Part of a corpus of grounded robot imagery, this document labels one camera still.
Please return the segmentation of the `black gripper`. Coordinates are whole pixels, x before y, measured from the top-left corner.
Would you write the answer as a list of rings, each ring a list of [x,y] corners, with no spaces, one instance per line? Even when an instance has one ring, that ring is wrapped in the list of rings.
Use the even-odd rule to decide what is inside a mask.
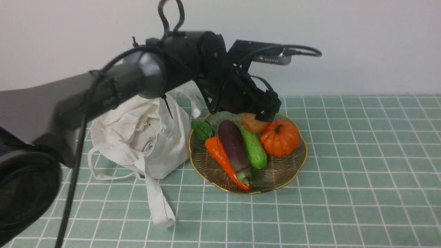
[[[255,55],[282,51],[279,44],[237,40],[229,51],[221,40],[204,41],[200,46],[201,75],[196,84],[210,113],[252,113],[263,122],[274,120],[280,110],[278,94],[266,80],[260,89],[249,74]]]

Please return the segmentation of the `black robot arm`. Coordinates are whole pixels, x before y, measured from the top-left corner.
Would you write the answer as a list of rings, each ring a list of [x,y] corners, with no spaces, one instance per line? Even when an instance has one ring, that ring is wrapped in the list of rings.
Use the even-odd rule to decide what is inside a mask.
[[[258,55],[281,44],[236,40],[230,50],[211,31],[172,31],[118,55],[104,68],[27,89],[1,91],[1,246],[27,229],[56,198],[61,165],[72,168],[58,243],[65,235],[88,122],[135,96],[167,99],[194,81],[211,113],[254,113],[271,121],[278,94],[249,75]]]

